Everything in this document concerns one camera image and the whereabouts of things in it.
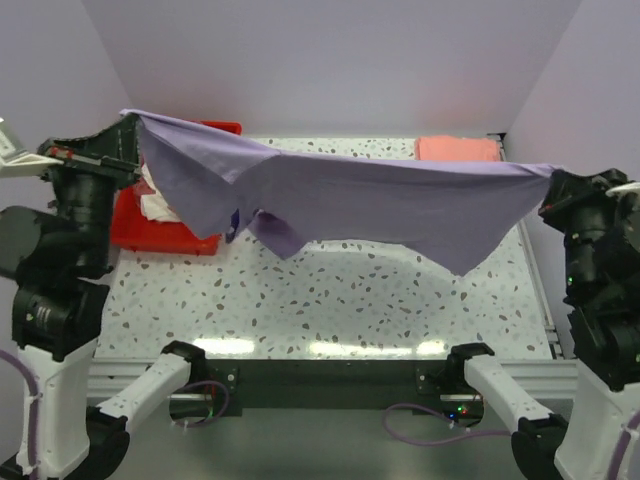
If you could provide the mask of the lavender t-shirt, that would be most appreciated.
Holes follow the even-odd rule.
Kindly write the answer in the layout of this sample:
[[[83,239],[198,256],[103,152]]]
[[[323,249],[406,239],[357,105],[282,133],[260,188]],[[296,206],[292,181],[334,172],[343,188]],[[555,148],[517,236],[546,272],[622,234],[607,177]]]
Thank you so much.
[[[250,231],[284,259],[312,241],[364,240],[465,275],[541,203],[553,173],[549,164],[303,154],[149,112],[135,118],[156,189],[194,235]]]

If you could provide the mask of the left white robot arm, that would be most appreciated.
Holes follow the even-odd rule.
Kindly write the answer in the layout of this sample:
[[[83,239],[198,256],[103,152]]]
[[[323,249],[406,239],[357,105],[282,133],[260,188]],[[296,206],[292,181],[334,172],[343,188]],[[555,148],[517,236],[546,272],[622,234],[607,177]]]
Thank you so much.
[[[110,400],[87,403],[89,370],[109,287],[110,231],[116,194],[139,177],[135,114],[97,134],[49,139],[24,150],[1,132],[1,173],[52,185],[46,213],[10,206],[1,213],[1,274],[17,285],[6,354],[25,381],[19,451],[5,479],[105,479],[119,466],[137,423],[166,397],[206,373],[202,349],[174,341]]]

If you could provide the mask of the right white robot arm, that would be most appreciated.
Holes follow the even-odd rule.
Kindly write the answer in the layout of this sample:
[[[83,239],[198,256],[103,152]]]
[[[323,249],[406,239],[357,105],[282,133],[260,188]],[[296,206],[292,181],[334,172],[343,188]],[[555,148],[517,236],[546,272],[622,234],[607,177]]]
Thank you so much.
[[[617,169],[558,171],[538,211],[561,232],[576,386],[569,418],[527,393],[484,343],[451,349],[444,378],[508,429],[528,479],[636,479],[639,452],[639,185]]]

